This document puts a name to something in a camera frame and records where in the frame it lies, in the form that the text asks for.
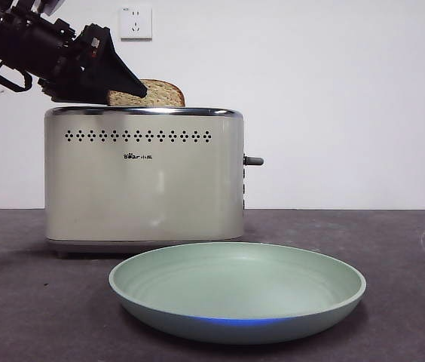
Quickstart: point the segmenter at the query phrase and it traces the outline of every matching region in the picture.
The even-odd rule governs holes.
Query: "plate rim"
[[[122,265],[126,264],[127,262],[130,262],[130,260],[132,260],[132,259],[138,258],[140,256],[144,256],[145,254],[156,253],[156,252],[159,252],[160,250],[170,249],[170,248],[174,248],[174,247],[190,247],[190,246],[193,246],[193,245],[220,245],[220,244],[264,245],[264,246],[268,246],[268,247],[282,247],[282,248],[286,248],[286,249],[289,249],[289,250],[291,250],[291,249],[300,250],[301,252],[316,254],[317,256],[321,256],[321,257],[324,257],[324,258],[327,258],[327,259],[331,259],[334,262],[339,262],[343,266],[346,266],[347,268],[351,269],[360,279],[360,288],[350,298],[347,298],[347,299],[345,299],[341,302],[335,303],[335,304],[331,304],[327,308],[317,309],[315,311],[300,311],[297,314],[276,314],[276,315],[273,314],[273,315],[268,316],[268,317],[256,317],[256,318],[254,318],[254,317],[250,317],[250,318],[229,318],[229,317],[208,317],[208,316],[204,316],[204,315],[195,315],[195,314],[182,314],[182,313],[176,313],[174,311],[167,311],[165,309],[153,308],[150,305],[147,305],[143,302],[140,302],[138,299],[130,297],[126,293],[123,293],[121,288],[119,288],[118,285],[114,281],[115,273],[117,272],[117,270]],[[152,311],[171,314],[171,315],[175,315],[175,316],[183,317],[183,318],[199,318],[199,319],[222,320],[222,321],[261,321],[261,320],[274,321],[274,320],[284,320],[284,319],[287,319],[287,318],[308,317],[308,316],[312,316],[312,315],[315,315],[315,314],[322,314],[322,313],[334,311],[334,310],[340,309],[340,308],[342,308],[346,305],[349,305],[349,304],[355,302],[356,300],[359,301],[366,291],[366,279],[363,276],[363,274],[358,269],[356,269],[355,267],[351,266],[350,264],[348,264],[348,263],[346,263],[342,260],[336,259],[336,258],[329,256],[329,255],[318,253],[316,251],[301,249],[299,247],[289,247],[289,246],[286,246],[286,245],[247,242],[247,241],[238,241],[238,242],[234,242],[234,241],[213,241],[213,242],[206,242],[206,243],[202,242],[202,243],[181,244],[181,245],[173,245],[173,246],[170,246],[170,247],[162,247],[162,248],[159,248],[159,249],[147,251],[145,253],[140,253],[140,254],[131,256],[130,258],[127,258],[127,259],[123,260],[122,262],[119,262],[109,272],[109,285],[112,288],[112,290],[114,290],[114,292],[116,292],[121,298],[126,299],[128,302],[132,302],[136,305],[139,305],[143,308],[147,308],[147,309],[152,310]]]

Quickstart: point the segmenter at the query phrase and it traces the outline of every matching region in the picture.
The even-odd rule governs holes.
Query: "toaster top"
[[[196,115],[243,118],[238,111],[220,108],[189,108],[189,107],[92,107],[73,106],[49,109],[49,115],[102,115],[109,112],[120,112],[127,115]]]

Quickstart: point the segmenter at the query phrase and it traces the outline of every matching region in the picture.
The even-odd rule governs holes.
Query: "toaster logo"
[[[152,155],[134,155],[133,153],[124,153],[124,160],[151,160]]]

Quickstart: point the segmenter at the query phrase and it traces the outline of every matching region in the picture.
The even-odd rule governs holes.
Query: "toaster ventilation hole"
[[[124,139],[125,142],[129,142],[130,133],[128,130],[124,131],[124,133],[122,134],[122,138]]]
[[[116,130],[112,131],[112,134],[110,135],[110,137],[112,138],[113,142],[117,142],[117,138],[119,137],[118,133]]]
[[[93,142],[93,140],[95,139],[95,137],[96,137],[96,134],[95,134],[95,132],[93,132],[93,130],[90,130],[90,132],[89,132],[89,134],[87,135],[87,137],[89,137],[89,140],[91,141],[91,142]]]
[[[206,134],[203,136],[206,139],[206,142],[209,142],[209,140],[211,139],[211,135],[209,134],[209,131],[206,131]]]
[[[152,139],[154,138],[154,134],[152,134],[151,130],[148,130],[145,134],[145,138],[148,140],[148,142],[152,142]]]
[[[85,135],[84,135],[84,133],[82,132],[82,130],[79,130],[78,131],[78,133],[76,134],[76,137],[77,137],[77,140],[79,141],[79,142],[82,142],[83,140],[83,138],[85,137]]]
[[[67,141],[72,141],[72,138],[73,138],[73,133],[72,133],[72,131],[71,130],[68,130],[67,131],[67,133],[66,133],[66,135],[65,135],[65,138],[67,139]]]
[[[166,135],[164,134],[163,130],[159,131],[159,134],[157,135],[157,138],[159,139],[159,142],[164,142],[164,138],[166,138]]]
[[[184,130],[184,131],[182,132],[181,136],[179,136],[179,137],[181,137],[182,142],[185,142],[185,141],[187,140],[187,138],[189,138],[189,135],[188,135],[188,134],[186,133],[186,131]]]
[[[170,142],[174,142],[177,138],[177,134],[175,134],[174,131],[171,130],[169,134],[169,138],[170,138]]]
[[[100,137],[100,140],[102,142],[105,142],[105,139],[107,138],[107,133],[104,130],[101,130],[100,131],[100,134],[99,134],[99,137]]]
[[[140,139],[142,138],[142,134],[140,133],[140,130],[136,131],[136,133],[134,134],[134,138],[136,139],[137,142],[140,142]]]
[[[91,142],[97,139],[101,140],[103,143],[107,140],[111,140],[112,142],[117,142],[118,140],[129,142],[132,139],[134,139],[136,142],[140,142],[143,137],[145,140],[147,140],[148,143],[151,143],[154,140],[158,140],[158,142],[164,142],[167,139],[169,139],[172,143],[175,141],[182,141],[183,143],[186,143],[189,139],[191,139],[191,141],[193,140],[195,143],[201,141],[208,143],[212,139],[211,133],[208,130],[204,132],[194,130],[190,133],[188,133],[186,130],[171,130],[168,134],[164,130],[146,130],[144,131],[144,134],[142,134],[141,130],[135,130],[133,133],[131,133],[129,130],[124,130],[122,133],[119,133],[117,130],[111,130],[110,133],[108,133],[106,130],[77,130],[77,133],[73,133],[71,130],[67,130],[64,135],[68,142],[73,140],[82,142],[85,139],[85,136],[87,136],[87,139]]]

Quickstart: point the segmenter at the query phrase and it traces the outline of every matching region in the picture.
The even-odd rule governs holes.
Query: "toaster lever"
[[[261,157],[244,156],[243,164],[246,166],[261,166],[264,160]]]

